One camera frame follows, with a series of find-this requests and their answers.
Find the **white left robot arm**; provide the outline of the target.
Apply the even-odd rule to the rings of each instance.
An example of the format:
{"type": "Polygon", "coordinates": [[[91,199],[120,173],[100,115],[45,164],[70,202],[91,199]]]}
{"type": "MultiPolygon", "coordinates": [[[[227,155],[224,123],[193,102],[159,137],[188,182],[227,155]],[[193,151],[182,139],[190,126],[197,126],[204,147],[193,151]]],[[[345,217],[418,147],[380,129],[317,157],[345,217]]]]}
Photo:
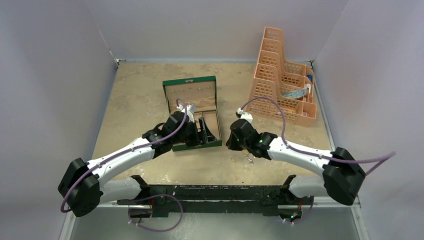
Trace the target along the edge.
{"type": "Polygon", "coordinates": [[[63,197],[60,211],[82,217],[98,205],[115,200],[146,203],[149,191],[141,186],[139,176],[126,180],[113,178],[122,172],[153,160],[170,151],[186,151],[222,145],[219,117],[216,110],[171,114],[166,122],[157,124],[141,137],[106,156],[84,161],[73,160],[62,177],[58,191],[63,197]]]}

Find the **green jewelry box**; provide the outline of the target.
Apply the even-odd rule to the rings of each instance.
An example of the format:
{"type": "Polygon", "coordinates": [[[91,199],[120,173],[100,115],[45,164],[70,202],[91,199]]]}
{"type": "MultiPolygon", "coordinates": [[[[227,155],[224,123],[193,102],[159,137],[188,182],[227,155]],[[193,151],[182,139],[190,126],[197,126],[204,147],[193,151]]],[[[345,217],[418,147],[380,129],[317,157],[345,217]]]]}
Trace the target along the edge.
{"type": "Polygon", "coordinates": [[[189,111],[188,119],[193,123],[191,132],[194,140],[173,145],[174,152],[222,146],[216,76],[164,80],[162,87],[168,111],[183,110],[176,103],[178,98],[183,99],[189,111]]]}

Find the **peach plastic file organizer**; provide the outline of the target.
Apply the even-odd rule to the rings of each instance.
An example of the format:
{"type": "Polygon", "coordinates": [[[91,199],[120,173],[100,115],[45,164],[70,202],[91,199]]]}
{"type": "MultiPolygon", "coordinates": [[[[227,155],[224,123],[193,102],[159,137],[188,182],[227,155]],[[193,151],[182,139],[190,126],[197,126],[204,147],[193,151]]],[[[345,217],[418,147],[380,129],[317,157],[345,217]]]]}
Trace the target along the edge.
{"type": "Polygon", "coordinates": [[[270,119],[281,119],[283,110],[287,123],[309,127],[317,117],[314,103],[315,76],[306,64],[286,60],[284,33],[279,28],[266,26],[248,95],[251,102],[245,111],[270,119]],[[307,89],[308,94],[299,99],[286,98],[281,92],[307,89]]]}

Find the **silver jewelry piece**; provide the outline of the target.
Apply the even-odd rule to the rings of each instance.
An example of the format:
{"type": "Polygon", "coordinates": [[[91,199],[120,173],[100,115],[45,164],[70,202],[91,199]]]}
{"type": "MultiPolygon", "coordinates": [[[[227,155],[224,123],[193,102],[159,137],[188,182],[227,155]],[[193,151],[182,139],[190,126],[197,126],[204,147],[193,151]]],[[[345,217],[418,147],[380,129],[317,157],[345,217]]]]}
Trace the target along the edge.
{"type": "Polygon", "coordinates": [[[249,165],[254,166],[255,157],[252,154],[246,154],[245,159],[249,165]]]}

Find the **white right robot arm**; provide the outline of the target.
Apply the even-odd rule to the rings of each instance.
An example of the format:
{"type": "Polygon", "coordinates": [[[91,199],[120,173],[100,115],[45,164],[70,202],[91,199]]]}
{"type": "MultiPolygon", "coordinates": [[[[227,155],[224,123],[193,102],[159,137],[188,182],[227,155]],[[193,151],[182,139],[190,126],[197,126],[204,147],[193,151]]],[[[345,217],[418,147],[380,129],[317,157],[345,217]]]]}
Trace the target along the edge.
{"type": "Polygon", "coordinates": [[[329,196],[340,204],[351,206],[366,177],[358,162],[344,148],[320,150],[283,141],[273,133],[258,133],[245,119],[230,125],[225,145],[233,151],[246,150],[256,158],[290,163],[314,173],[308,177],[297,175],[281,189],[280,196],[288,204],[303,197],[329,196]]]}

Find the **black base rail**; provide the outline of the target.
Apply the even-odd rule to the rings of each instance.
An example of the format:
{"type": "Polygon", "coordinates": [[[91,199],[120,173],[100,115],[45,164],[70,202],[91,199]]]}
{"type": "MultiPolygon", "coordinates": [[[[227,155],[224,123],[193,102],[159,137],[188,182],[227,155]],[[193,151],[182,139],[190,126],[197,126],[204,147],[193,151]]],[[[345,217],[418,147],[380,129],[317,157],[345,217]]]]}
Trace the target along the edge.
{"type": "Polygon", "coordinates": [[[171,213],[202,213],[261,214],[296,220],[314,198],[292,195],[288,182],[293,178],[290,175],[283,185],[170,185],[147,184],[136,176],[141,192],[135,199],[121,199],[117,204],[135,208],[131,217],[141,216],[142,207],[146,207],[154,218],[166,218],[171,213]]]}

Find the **blue item in organizer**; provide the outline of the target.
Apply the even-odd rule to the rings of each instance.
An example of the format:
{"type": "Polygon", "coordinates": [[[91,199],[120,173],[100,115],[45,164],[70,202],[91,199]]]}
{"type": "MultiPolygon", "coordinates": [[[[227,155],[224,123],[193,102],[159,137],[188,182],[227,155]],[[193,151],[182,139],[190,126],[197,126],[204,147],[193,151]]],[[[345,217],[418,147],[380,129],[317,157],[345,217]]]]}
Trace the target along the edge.
{"type": "Polygon", "coordinates": [[[301,99],[305,97],[308,93],[309,91],[307,89],[300,88],[300,89],[296,89],[292,91],[281,92],[281,95],[284,98],[288,98],[288,99],[301,99]]]}

